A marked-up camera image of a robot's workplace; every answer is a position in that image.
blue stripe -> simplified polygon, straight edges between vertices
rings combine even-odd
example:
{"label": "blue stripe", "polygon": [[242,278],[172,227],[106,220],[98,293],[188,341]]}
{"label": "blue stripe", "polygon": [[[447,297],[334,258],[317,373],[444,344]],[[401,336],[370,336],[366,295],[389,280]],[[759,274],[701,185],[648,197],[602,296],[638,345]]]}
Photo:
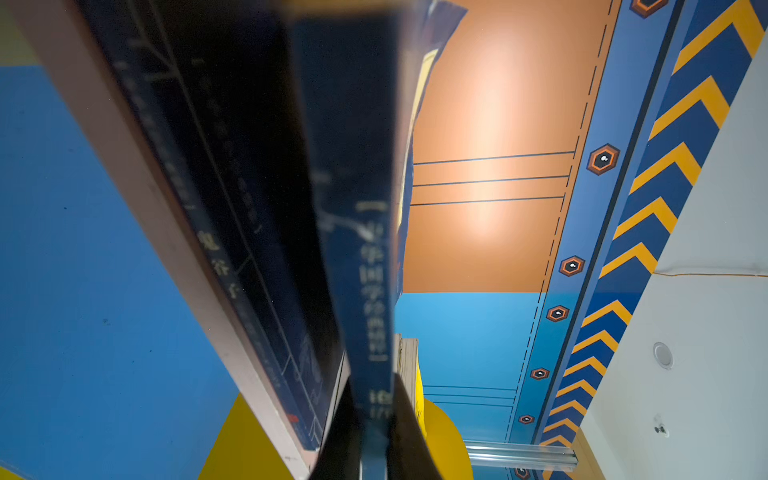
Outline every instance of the blue stripe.
{"label": "blue stripe", "polygon": [[757,18],[763,26],[763,30],[768,28],[768,2],[766,0],[752,0],[752,6],[755,9]]}
{"label": "blue stripe", "polygon": [[690,21],[688,33],[685,35],[683,45],[688,45],[691,40],[696,38],[706,27],[708,27],[715,18],[726,11],[733,4],[734,0],[701,0],[697,5],[696,13]]}
{"label": "blue stripe", "polygon": [[569,442],[573,442],[576,438],[576,432],[571,430],[570,427],[567,425],[560,425],[556,429],[550,430],[549,432],[544,432],[544,435],[541,436],[541,440],[545,441],[547,439],[553,439],[558,435],[563,435],[563,437]]}
{"label": "blue stripe", "polygon": [[605,263],[611,262],[640,242],[658,260],[661,252],[664,250],[664,245],[667,244],[669,236],[669,231],[667,231],[667,228],[658,217],[651,215],[611,243],[608,255],[605,257]]}
{"label": "blue stripe", "polygon": [[577,409],[569,408],[563,410],[562,412],[557,412],[554,415],[550,415],[549,420],[547,421],[547,425],[554,425],[563,419],[571,419],[573,423],[580,425],[581,420],[584,419],[584,416]]}
{"label": "blue stripe", "polygon": [[[703,165],[719,131],[720,129],[707,108],[701,102],[695,104],[675,122],[648,141],[637,173],[641,174],[646,171],[683,142],[688,146],[699,165]],[[622,221],[633,213],[624,211],[624,215],[621,217]]]}
{"label": "blue stripe", "polygon": [[598,280],[596,291],[642,292],[650,280],[650,272],[636,257]]}
{"label": "blue stripe", "polygon": [[[567,387],[568,385],[565,385],[564,383],[560,384],[560,389]],[[579,402],[584,408],[588,409],[589,404],[592,403],[592,396],[588,394],[584,389],[576,389],[573,392],[568,392],[563,396],[559,396],[554,400],[554,405],[552,408],[557,408],[560,405],[565,405],[566,403],[570,402],[571,400],[576,400]]]}
{"label": "blue stripe", "polygon": [[593,366],[586,366],[583,369],[576,370],[570,375],[564,376],[560,387],[562,388],[562,386],[573,385],[580,380],[586,380],[587,383],[597,389],[597,387],[600,386],[600,382],[603,380],[603,376],[600,374],[600,372],[595,370]]}
{"label": "blue stripe", "polygon": [[[614,352],[613,350],[609,349],[607,345],[605,345],[602,342],[597,342],[593,346],[590,346],[587,349],[581,349],[578,352],[575,352],[571,355],[571,359],[568,362],[568,367],[572,367],[574,365],[578,365],[580,362],[585,361],[586,359],[589,359],[590,357],[594,357],[598,362],[602,363],[604,366],[608,367],[608,363],[611,362],[611,358],[613,357]],[[558,404],[558,401],[554,401],[555,405],[562,405],[562,402]]]}
{"label": "blue stripe", "polygon": [[627,325],[615,313],[609,313],[601,319],[595,320],[587,326],[581,327],[581,331],[576,338],[576,344],[584,342],[589,337],[600,333],[603,330],[614,337],[617,342],[624,335]]}
{"label": "blue stripe", "polygon": [[[731,104],[751,61],[746,45],[731,25],[672,75],[659,113],[672,108],[710,75]],[[728,68],[712,68],[712,65],[728,65]]]}
{"label": "blue stripe", "polygon": [[674,216],[679,218],[685,200],[688,199],[688,194],[693,188],[680,168],[676,164],[672,164],[627,198],[622,217],[629,218],[658,197],[663,197]]}

black line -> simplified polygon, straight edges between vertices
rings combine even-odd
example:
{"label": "black line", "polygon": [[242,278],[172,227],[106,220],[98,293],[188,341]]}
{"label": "black line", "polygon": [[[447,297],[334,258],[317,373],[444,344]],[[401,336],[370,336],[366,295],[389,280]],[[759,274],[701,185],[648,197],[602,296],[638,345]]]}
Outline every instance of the black line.
{"label": "black line", "polygon": [[424,385],[424,388],[434,387],[440,389],[477,389],[477,390],[504,390],[506,392],[517,392],[517,389],[496,389],[489,386],[456,386],[456,385]]}
{"label": "black line", "polygon": [[[656,64],[654,65],[654,70],[650,74],[650,80],[648,81],[648,86],[645,90],[643,103],[641,104],[640,110],[637,113],[637,121],[634,124],[634,129],[632,130],[632,136],[630,137],[629,144],[627,145],[628,153],[634,150],[635,145],[637,145],[637,141],[639,140],[640,132],[643,128],[643,123],[645,122],[645,117],[648,113],[648,107],[650,106],[650,100],[654,96],[654,89],[656,88],[656,83],[659,81],[659,76],[661,75],[661,69],[664,66],[664,59],[667,57],[667,53],[669,52],[670,43],[672,42],[672,37],[674,35],[675,28],[677,27],[677,21],[680,20],[680,12],[683,10],[684,4],[685,2],[676,2],[674,9],[672,10],[669,23],[667,24],[667,31],[664,33],[664,40],[661,42],[661,48],[659,48],[659,55],[656,57]],[[600,234],[598,235],[598,241],[595,242],[594,244],[592,257],[584,277],[586,279],[589,279],[592,275],[592,272],[594,271],[595,264],[597,263],[598,255],[600,254],[600,246],[602,245],[603,239],[605,238],[605,234],[608,230],[608,224],[611,222],[613,209],[616,207],[616,202],[617,202],[619,193],[621,192],[621,185],[624,182],[624,178],[627,176],[627,169],[629,168],[630,163],[631,163],[631,157],[630,158],[625,157],[624,163],[621,165],[621,169],[619,170],[618,178],[614,186],[614,192],[613,192],[613,195],[611,196],[611,201],[608,202],[608,209],[606,210],[605,218],[603,219],[603,225],[600,230]],[[575,319],[578,317],[579,309],[581,308],[581,304],[584,302],[584,296],[587,294],[588,284],[589,284],[588,281],[584,281],[584,283],[581,285],[581,292],[579,293],[578,299],[576,300],[576,305],[574,306],[573,312],[571,313],[572,319]],[[561,350],[560,350],[560,356],[558,357],[558,361],[555,363],[555,365],[558,366],[558,370],[561,370],[563,368],[562,361],[565,356],[565,349],[566,347],[568,347],[571,334],[573,333],[574,325],[575,325],[575,322],[570,322],[568,324],[568,332],[565,335],[566,341],[563,342],[563,346],[561,347]],[[541,427],[541,421],[542,421],[541,417],[544,415],[544,409],[547,408],[547,404],[549,403],[549,399],[552,395],[552,389],[554,388],[554,384],[555,384],[554,381],[549,383],[547,395],[545,396],[545,401],[541,404],[541,411],[539,412],[538,420],[536,422],[537,434],[538,434],[539,428]]]}
{"label": "black line", "polygon": [[512,405],[491,405],[489,403],[464,403],[464,402],[432,402],[432,403],[448,403],[451,405],[479,405],[482,407],[504,407],[505,409],[508,409]]}
{"label": "black line", "polygon": [[541,293],[544,292],[544,281],[546,281],[546,279],[543,279],[541,281],[541,290],[538,291],[538,302],[539,303],[541,302]]}
{"label": "black line", "polygon": [[452,164],[454,162],[459,162],[459,161],[498,160],[499,158],[549,157],[551,155],[563,155],[563,154],[572,154],[572,153],[573,152],[570,152],[570,151],[553,151],[545,154],[502,155],[500,157],[462,158],[461,160],[440,160],[440,161],[433,161],[433,162],[419,162],[414,165],[418,166],[418,165],[433,165],[433,164]]}
{"label": "black line", "polygon": [[487,395],[453,395],[451,393],[425,393],[426,396],[462,396],[472,399],[499,399],[499,400],[514,400],[515,397],[509,398],[505,396],[487,396]]}
{"label": "black line", "polygon": [[603,27],[603,38],[600,39],[600,48],[598,49],[598,58],[600,58],[600,53],[603,51],[603,42],[605,41],[605,31],[608,30],[608,25],[606,24]]}
{"label": "black line", "polygon": [[584,119],[587,117],[587,107],[589,107],[589,102],[584,104],[584,113],[581,114],[581,125],[579,126],[579,130],[584,128]]}
{"label": "black line", "polygon": [[549,178],[566,178],[567,175],[550,175],[549,177],[520,177],[520,178],[500,178],[498,180],[467,180],[464,182],[445,182],[443,184],[421,184],[413,187],[437,187],[438,185],[462,185],[462,184],[487,184],[489,182],[512,182],[516,180],[547,180]]}
{"label": "black line", "polygon": [[768,278],[768,275],[761,275],[759,273],[662,273],[653,272],[651,275],[661,276],[748,276],[749,278]]}
{"label": "black line", "polygon": [[555,198],[564,198],[564,195],[562,197],[526,197],[526,198],[499,198],[497,200],[463,200],[459,202],[435,202],[433,204],[411,204],[411,207],[424,207],[427,205],[453,205],[453,204],[481,204],[481,203],[488,203],[488,202],[516,202],[518,200],[552,200]]}
{"label": "black line", "polygon": [[507,420],[507,435],[504,437],[504,441],[506,442],[509,440],[509,427],[512,425],[512,412],[515,410],[515,407],[511,407],[509,409],[509,420]]}
{"label": "black line", "polygon": [[594,66],[594,70],[592,71],[592,81],[589,82],[589,93],[587,95],[592,95],[592,85],[594,85],[594,75],[598,72],[598,66]]}

hexagon decoration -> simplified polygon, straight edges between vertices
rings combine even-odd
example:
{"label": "hexagon decoration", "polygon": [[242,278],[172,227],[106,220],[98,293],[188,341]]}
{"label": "hexagon decoration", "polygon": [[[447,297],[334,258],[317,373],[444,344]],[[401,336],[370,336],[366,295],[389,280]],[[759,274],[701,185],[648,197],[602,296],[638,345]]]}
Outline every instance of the hexagon decoration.
{"label": "hexagon decoration", "polygon": [[529,480],[531,473],[525,468],[516,468],[515,477],[520,478],[520,480]]}
{"label": "hexagon decoration", "polygon": [[629,8],[639,16],[648,18],[667,3],[669,0],[632,0]]}
{"label": "hexagon decoration", "polygon": [[571,311],[562,305],[553,306],[547,311],[547,319],[552,320],[553,322],[559,322],[560,320],[567,319],[569,313],[571,313]]}
{"label": "hexagon decoration", "polygon": [[563,263],[560,264],[560,273],[565,276],[573,276],[576,273],[581,273],[582,270],[584,270],[584,259],[575,255],[563,260]]}
{"label": "hexagon decoration", "polygon": [[547,369],[536,369],[533,372],[531,372],[531,378],[534,380],[543,380],[549,378],[549,370]]}
{"label": "hexagon decoration", "polygon": [[602,175],[613,170],[619,162],[619,149],[611,144],[605,144],[589,154],[587,170],[595,175]]}

white wall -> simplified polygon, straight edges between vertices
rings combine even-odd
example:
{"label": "white wall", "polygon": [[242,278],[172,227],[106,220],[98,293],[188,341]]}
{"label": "white wall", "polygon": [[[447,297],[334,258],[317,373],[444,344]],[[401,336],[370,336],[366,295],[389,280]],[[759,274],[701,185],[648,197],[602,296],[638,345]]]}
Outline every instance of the white wall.
{"label": "white wall", "polygon": [[[765,43],[658,272],[768,274]],[[584,422],[601,467],[613,469],[607,480],[768,478],[766,311],[768,278],[651,278]],[[672,370],[654,361],[658,341]],[[656,415],[668,439],[654,431]]]}

